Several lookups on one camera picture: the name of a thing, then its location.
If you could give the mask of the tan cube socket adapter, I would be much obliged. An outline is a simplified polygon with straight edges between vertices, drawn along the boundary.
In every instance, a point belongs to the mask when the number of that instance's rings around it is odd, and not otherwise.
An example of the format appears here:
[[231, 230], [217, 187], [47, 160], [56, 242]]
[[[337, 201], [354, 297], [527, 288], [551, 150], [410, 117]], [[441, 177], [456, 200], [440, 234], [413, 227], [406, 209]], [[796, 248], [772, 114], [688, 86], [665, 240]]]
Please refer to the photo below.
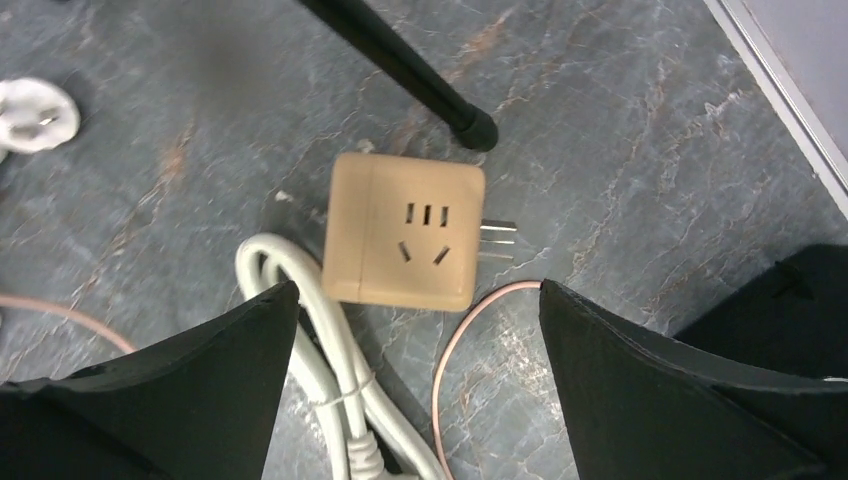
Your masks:
[[458, 312], [473, 299], [485, 175], [462, 163], [343, 153], [329, 193], [322, 286], [358, 304]]

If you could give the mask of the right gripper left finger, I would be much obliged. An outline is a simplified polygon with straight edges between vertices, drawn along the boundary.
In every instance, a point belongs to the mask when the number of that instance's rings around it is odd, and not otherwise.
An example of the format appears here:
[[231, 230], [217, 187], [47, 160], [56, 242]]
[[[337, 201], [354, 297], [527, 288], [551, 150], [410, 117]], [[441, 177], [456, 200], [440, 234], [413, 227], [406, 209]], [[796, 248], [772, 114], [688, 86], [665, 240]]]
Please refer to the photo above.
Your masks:
[[5, 479], [258, 479], [299, 317], [293, 282], [65, 378], [1, 387]]

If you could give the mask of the black music stand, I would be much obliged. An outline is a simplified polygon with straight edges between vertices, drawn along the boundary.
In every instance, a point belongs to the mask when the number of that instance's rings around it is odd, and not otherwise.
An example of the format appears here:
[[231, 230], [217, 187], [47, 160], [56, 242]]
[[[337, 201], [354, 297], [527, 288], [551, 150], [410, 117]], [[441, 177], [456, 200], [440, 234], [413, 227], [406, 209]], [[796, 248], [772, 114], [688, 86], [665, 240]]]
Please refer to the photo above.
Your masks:
[[461, 146], [488, 152], [497, 145], [493, 118], [465, 100], [366, 2], [301, 0], [300, 4], [440, 118]]

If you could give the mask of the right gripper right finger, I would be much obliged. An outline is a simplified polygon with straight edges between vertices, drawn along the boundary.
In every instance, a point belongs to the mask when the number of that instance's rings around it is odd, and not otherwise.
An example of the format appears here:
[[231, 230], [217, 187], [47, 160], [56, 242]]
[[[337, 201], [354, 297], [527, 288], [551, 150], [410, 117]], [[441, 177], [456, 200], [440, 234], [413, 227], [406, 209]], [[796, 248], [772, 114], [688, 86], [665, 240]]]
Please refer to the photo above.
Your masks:
[[552, 280], [539, 322], [583, 479], [843, 479], [847, 386], [759, 368]]

